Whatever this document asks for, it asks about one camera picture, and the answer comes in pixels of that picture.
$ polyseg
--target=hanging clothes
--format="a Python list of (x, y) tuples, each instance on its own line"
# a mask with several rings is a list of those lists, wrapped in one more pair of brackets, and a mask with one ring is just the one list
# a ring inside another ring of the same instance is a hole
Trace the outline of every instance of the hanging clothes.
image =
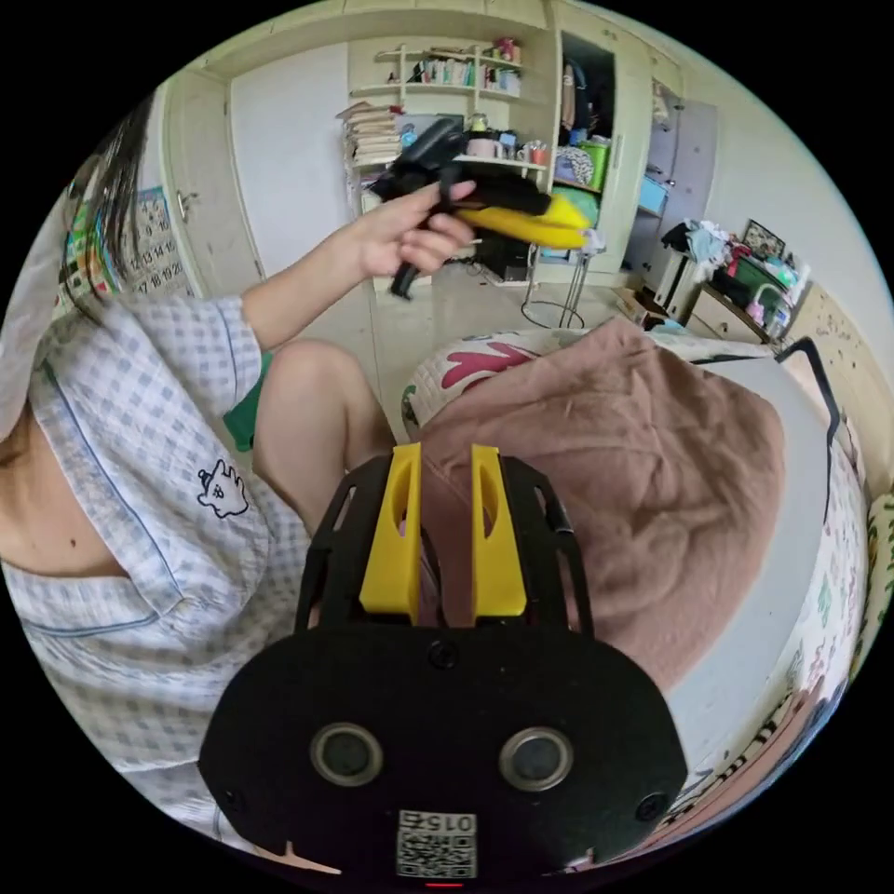
[(606, 72), (590, 88), (589, 98), (595, 124), (591, 135), (611, 139), (615, 126), (615, 78), (613, 72)]
[(589, 123), (587, 77), (573, 59), (562, 60), (562, 126), (569, 131), (586, 130)]

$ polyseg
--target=wardrobe door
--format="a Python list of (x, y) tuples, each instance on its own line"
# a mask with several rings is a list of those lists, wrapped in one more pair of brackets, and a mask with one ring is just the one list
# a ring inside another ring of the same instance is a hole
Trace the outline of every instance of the wardrobe door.
[(598, 227), (606, 250), (590, 263), (593, 273), (615, 274), (621, 268), (639, 206), (652, 132), (652, 76), (648, 48), (613, 22), (566, 2), (555, 4), (564, 44), (582, 55), (593, 54), (614, 75), (614, 124), (611, 154), (602, 194)]

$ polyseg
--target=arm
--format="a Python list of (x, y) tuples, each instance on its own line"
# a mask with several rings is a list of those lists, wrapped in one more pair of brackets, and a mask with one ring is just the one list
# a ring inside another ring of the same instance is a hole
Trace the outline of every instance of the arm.
[[(453, 198), (474, 188), (460, 183)], [(404, 261), (431, 274), (467, 245), (474, 233), (450, 215), (437, 214), (427, 230), (418, 228), (438, 203), (438, 190), (434, 183), (362, 215), (296, 264), (246, 291), (242, 313), (261, 350), (289, 342), (365, 279), (394, 276)]]
[(358, 242), (348, 226), (296, 264), (252, 286), (243, 295), (242, 313), (261, 350), (274, 350), (365, 278)]

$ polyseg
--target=hand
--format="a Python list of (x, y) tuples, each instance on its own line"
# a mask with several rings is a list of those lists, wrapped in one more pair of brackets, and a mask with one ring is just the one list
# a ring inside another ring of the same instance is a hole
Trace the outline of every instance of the hand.
[[(450, 195), (457, 201), (474, 189), (475, 183), (466, 181), (454, 186)], [(433, 183), (384, 203), (351, 225), (351, 235), (359, 241), (364, 278), (393, 277), (404, 262), (429, 276), (472, 241), (471, 227), (450, 214), (436, 214), (428, 229), (419, 228), (439, 197), (439, 185)]]

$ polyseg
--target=drawer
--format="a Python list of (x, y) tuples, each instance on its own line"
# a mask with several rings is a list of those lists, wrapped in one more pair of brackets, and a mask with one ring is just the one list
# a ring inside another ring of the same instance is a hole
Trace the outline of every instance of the drawer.
[(706, 323), (703, 323), (695, 314), (686, 321), (686, 329), (699, 338), (720, 338), (720, 336)]
[(745, 342), (749, 345), (762, 344), (756, 332), (707, 292), (703, 291), (696, 299), (692, 315), (711, 329), (717, 338), (723, 338), (728, 342)]

